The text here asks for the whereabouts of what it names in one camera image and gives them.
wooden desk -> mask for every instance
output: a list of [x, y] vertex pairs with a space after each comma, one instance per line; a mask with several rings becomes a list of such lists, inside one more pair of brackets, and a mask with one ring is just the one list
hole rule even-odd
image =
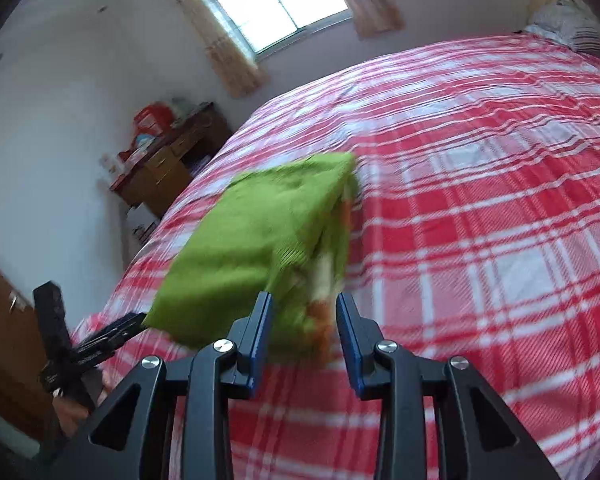
[[232, 131], [213, 103], [202, 103], [177, 128], [165, 132], [110, 190], [129, 206], [144, 202], [159, 218], [191, 182], [186, 162], [214, 156]]

green cloth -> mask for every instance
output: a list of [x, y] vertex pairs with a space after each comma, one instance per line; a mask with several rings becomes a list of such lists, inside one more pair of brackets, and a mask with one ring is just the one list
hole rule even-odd
[[352, 154], [326, 153], [236, 176], [174, 259], [144, 323], [201, 348], [266, 290], [273, 357], [311, 356], [318, 327], [307, 307], [325, 283], [333, 301], [344, 278], [354, 167]]

metal screw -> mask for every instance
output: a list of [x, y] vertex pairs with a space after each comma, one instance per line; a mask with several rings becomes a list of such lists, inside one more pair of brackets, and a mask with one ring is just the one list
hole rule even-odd
[[453, 356], [450, 359], [451, 365], [453, 368], [457, 368], [458, 370], [466, 370], [469, 367], [469, 361], [466, 357], [462, 357], [461, 355]]
[[214, 343], [214, 350], [222, 354], [228, 352], [233, 347], [234, 343], [229, 341], [228, 339], [218, 339], [218, 341]]
[[378, 343], [378, 350], [381, 352], [385, 352], [387, 354], [391, 354], [398, 349], [398, 343], [395, 341], [390, 341], [389, 339], [383, 339]]
[[148, 355], [142, 359], [142, 368], [155, 368], [160, 364], [160, 358], [155, 355]]

bed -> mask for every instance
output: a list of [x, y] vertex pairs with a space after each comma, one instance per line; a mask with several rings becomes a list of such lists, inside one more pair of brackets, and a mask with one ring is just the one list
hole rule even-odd
[[[330, 151], [358, 160], [346, 288], [361, 313], [416, 354], [467, 356], [560, 475], [584, 479], [600, 458], [600, 60], [531, 34], [379, 57], [271, 100], [74, 337], [149, 309], [232, 176]], [[190, 352], [147, 330], [104, 374], [116, 384], [145, 355]], [[256, 400], [230, 407], [236, 478], [371, 479], [375, 452], [361, 451], [378, 423], [341, 359], [270, 365]], [[172, 478], [181, 434], [179, 418]]]

red container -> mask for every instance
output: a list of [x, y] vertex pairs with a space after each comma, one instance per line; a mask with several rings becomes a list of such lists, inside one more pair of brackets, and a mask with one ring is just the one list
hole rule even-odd
[[174, 117], [171, 109], [164, 103], [152, 103], [145, 106], [134, 117], [137, 134], [161, 136], [170, 129]]

